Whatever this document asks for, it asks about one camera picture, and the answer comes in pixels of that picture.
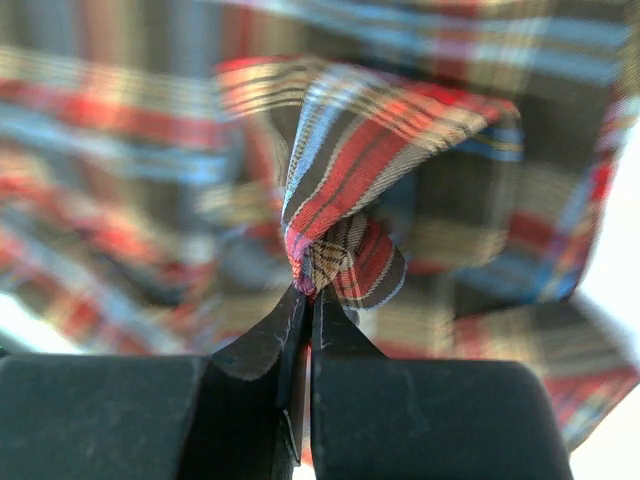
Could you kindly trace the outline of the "plaid flannel long sleeve shirt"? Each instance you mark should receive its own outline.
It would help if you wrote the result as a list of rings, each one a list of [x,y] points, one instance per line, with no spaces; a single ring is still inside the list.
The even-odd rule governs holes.
[[[151,354],[330,287],[527,364],[575,448],[639,382],[572,305],[638,116],[635,1],[5,1],[1,291]]]

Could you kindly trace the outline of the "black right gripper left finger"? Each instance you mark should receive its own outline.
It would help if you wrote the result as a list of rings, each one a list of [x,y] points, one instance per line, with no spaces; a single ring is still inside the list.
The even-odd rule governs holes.
[[[304,437],[308,304],[288,288],[274,309],[211,356],[224,376],[224,444],[242,462],[301,463]]]

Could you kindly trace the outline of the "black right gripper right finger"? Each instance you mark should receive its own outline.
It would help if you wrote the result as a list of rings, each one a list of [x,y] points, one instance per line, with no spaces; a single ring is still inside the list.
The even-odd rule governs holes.
[[[319,479],[387,479],[389,359],[347,317],[331,292],[313,312],[311,448]]]

